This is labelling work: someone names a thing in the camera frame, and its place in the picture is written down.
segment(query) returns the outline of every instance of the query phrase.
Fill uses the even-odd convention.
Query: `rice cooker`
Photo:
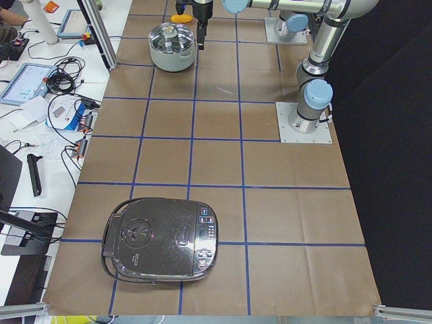
[[[133,283],[201,279],[215,264],[217,233],[215,212],[203,202],[127,200],[107,222],[102,266],[112,278]]]
[[[183,24],[166,22],[148,35],[153,63],[160,69],[178,72],[189,68],[196,59],[194,33]]]

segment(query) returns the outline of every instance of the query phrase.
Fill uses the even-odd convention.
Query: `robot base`
[[[298,103],[276,103],[277,123],[279,124],[279,135],[281,143],[296,144],[332,144],[330,129],[327,123],[320,123],[317,130],[312,134],[301,134],[296,132],[288,124],[288,117]]]
[[[275,25],[279,21],[279,18],[265,18],[265,34],[267,36],[267,42],[269,44],[289,44],[289,45],[307,45],[308,40],[306,38],[306,32],[298,32],[296,36],[291,39],[280,37],[275,33]]]

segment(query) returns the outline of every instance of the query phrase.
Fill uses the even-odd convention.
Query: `pot lid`
[[[148,41],[157,51],[181,53],[194,43],[194,33],[186,25],[166,22],[151,30]]]

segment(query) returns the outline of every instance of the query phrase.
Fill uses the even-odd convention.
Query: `white table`
[[[47,1],[41,1],[41,5],[44,6],[46,2]],[[56,3],[60,5],[60,8],[55,13],[47,13],[50,22],[61,22],[67,9],[79,8],[78,4],[74,0],[56,0]],[[131,4],[132,0],[103,0],[103,10],[101,11],[101,15],[110,36],[122,35]],[[32,29],[32,27],[34,26],[32,26],[31,23],[26,25],[26,29]],[[42,36],[36,33],[28,33],[26,34],[26,38],[30,39],[28,46],[43,40]],[[55,57],[63,55],[67,53],[75,41],[76,40],[60,40],[60,43],[56,45],[48,45],[46,43],[39,44],[31,48],[30,53],[33,57]],[[111,43],[116,51],[119,46],[119,41],[119,38],[111,39]],[[84,79],[84,84],[79,87],[77,93],[101,101],[108,82],[109,73],[103,64],[97,46],[87,46],[82,48],[79,45],[76,45],[69,54],[69,56],[72,55],[83,58],[86,61],[86,67],[80,76],[80,79]],[[25,62],[52,65],[57,60],[58,59],[31,59],[28,56],[27,50],[25,50],[19,61],[11,61],[7,66],[0,69],[0,79],[11,80],[20,66]],[[6,84],[1,83],[0,91],[5,87]],[[51,94],[46,96],[48,99],[52,97],[53,95]],[[8,113],[16,108],[17,107],[15,106],[0,104],[0,115]],[[21,161],[23,161],[23,168],[12,206],[52,208],[67,215],[74,195],[74,186],[69,174],[61,162],[61,159],[59,159],[61,150],[58,150],[58,152],[54,152],[47,157],[47,144],[52,140],[58,141],[60,137],[52,129],[46,127],[44,123],[33,123],[23,130],[14,132],[15,128],[11,124],[10,120],[16,113],[18,112],[13,112],[7,117],[0,119],[0,139],[4,142],[21,140],[22,142],[39,144],[40,146],[22,149],[16,155]],[[62,134],[72,142],[79,140],[82,137],[82,134],[77,132],[62,132]],[[15,146],[11,146],[8,149],[12,151],[14,148]],[[42,156],[45,155],[45,157],[38,162],[43,191],[42,194],[36,198],[34,198],[32,194],[30,175],[26,166],[26,155],[29,153]],[[68,165],[70,165],[70,171],[73,177],[77,180],[79,176],[78,169],[73,167],[70,163]],[[2,233],[7,233],[8,229],[9,226],[6,225],[3,228]],[[54,236],[58,235],[61,235],[60,229],[56,229],[54,232]],[[3,246],[4,240],[5,236],[0,236],[0,248]],[[57,249],[58,244],[50,245],[47,255],[55,258]],[[3,306],[5,303],[19,259],[18,256],[0,255],[0,306]]]

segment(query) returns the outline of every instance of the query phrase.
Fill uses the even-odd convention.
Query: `pot handle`
[[[193,53],[194,53],[194,51],[191,50],[191,51],[189,52],[189,54],[186,54],[186,55],[180,55],[180,59],[181,59],[182,61],[187,60],[189,57],[192,56]]]

